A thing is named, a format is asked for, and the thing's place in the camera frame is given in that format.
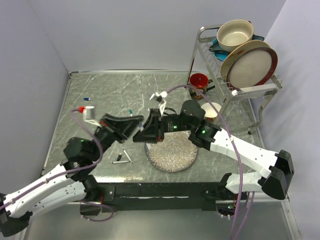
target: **bowl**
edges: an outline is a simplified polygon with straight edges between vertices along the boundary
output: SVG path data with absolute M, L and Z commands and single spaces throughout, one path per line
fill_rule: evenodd
M 254 35 L 254 26 L 246 20 L 232 20 L 223 24 L 216 33 L 216 39 L 222 50 L 231 53 L 240 45 L 250 41 Z

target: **red mug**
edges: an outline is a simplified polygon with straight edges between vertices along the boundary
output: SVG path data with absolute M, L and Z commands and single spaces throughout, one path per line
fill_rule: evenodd
M 199 92 L 206 94 L 207 91 L 214 89 L 215 86 L 211 86 L 208 87 L 208 84 L 212 83 L 211 79 L 208 79 L 208 77 L 206 75 L 204 75 L 203 73 L 195 73 L 193 75 L 191 75 L 190 80 L 189 80 L 189 84 L 193 87 L 195 87 L 196 89 L 198 89 Z M 202 99 L 203 97 L 194 89 L 190 89 L 190 96 L 193 99 Z

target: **marker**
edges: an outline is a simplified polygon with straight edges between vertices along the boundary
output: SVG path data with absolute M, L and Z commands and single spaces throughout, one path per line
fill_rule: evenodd
M 118 157 L 116 158 L 116 161 L 119 162 L 121 158 L 122 158 L 122 154 L 120 153 L 120 154 L 118 155 Z
M 130 163 L 130 161 L 113 161 L 112 164 L 127 164 Z
M 126 155 L 126 157 L 129 159 L 130 163 L 133 163 L 131 158 L 129 157 L 127 151 L 125 149 L 123 149 L 124 154 Z

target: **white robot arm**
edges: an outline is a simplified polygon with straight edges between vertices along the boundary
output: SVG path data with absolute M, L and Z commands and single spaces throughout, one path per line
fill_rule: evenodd
M 234 136 L 229 137 L 224 129 L 204 120 L 205 112 L 194 100 L 185 101 L 179 115 L 163 116 L 164 111 L 164 106 L 152 108 L 143 128 L 133 136 L 133 142 L 157 143 L 164 140 L 164 133 L 190 131 L 189 140 L 197 147 L 237 160 L 233 141 L 242 163 L 255 170 L 243 174 L 242 191 L 263 191 L 275 199 L 285 198 L 294 174 L 288 152 L 265 150 Z M 142 120 L 143 116 L 118 118 L 106 114 L 99 123 L 95 122 L 98 127 L 94 136 L 105 152 L 114 141 L 123 143 L 127 140 Z M 93 164 L 99 156 L 96 143 L 73 137 L 68 141 L 64 154 L 66 161 L 35 182 L 14 193 L 0 193 L 0 230 L 5 237 L 22 231 L 31 221 L 48 211 L 82 199 L 91 201 L 97 195 L 99 185 L 89 175 L 95 166 L 66 173 L 70 169 Z M 239 174 L 226 173 L 222 179 L 227 190 L 238 194 Z

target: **metal dish rack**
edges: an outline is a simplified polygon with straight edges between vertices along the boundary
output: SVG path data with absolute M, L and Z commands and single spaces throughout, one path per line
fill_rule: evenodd
M 282 88 L 282 85 L 278 78 L 273 74 L 268 81 L 263 85 L 239 88 L 239 89 L 232 89 L 230 88 L 230 84 L 221 76 L 221 65 L 222 61 L 217 59 L 215 55 L 209 50 L 210 46 L 212 45 L 213 40 L 216 36 L 203 36 L 201 35 L 204 32 L 209 32 L 211 30 L 217 30 L 222 26 L 222 24 L 218 25 L 210 25 L 210 26 L 203 26 L 200 28 L 196 35 L 195 44 L 192 52 L 192 58 L 190 62 L 190 67 L 187 76 L 187 82 L 189 83 L 189 79 L 191 76 L 192 68 L 195 62 L 196 54 L 199 51 L 200 56 L 205 63 L 205 66 L 209 72 L 209 75 L 215 85 L 214 91 L 217 93 L 219 99 L 221 99 L 221 110 L 220 113 L 223 115 L 230 103 L 238 102 L 237 104 L 242 104 L 243 107 L 246 109 L 247 112 L 252 113 L 250 99 L 254 98 L 264 98 L 263 103 L 260 105 L 258 109 L 258 118 L 255 121 L 254 117 L 250 117 L 250 123 L 245 127 L 241 126 L 241 129 L 248 130 L 249 134 L 252 134 L 258 126 L 262 123 L 263 117 L 262 113 L 263 110 L 266 108 L 268 103 L 271 99 L 275 96 L 279 89 Z M 220 119 L 217 117 L 214 121 L 215 124 L 218 124 Z

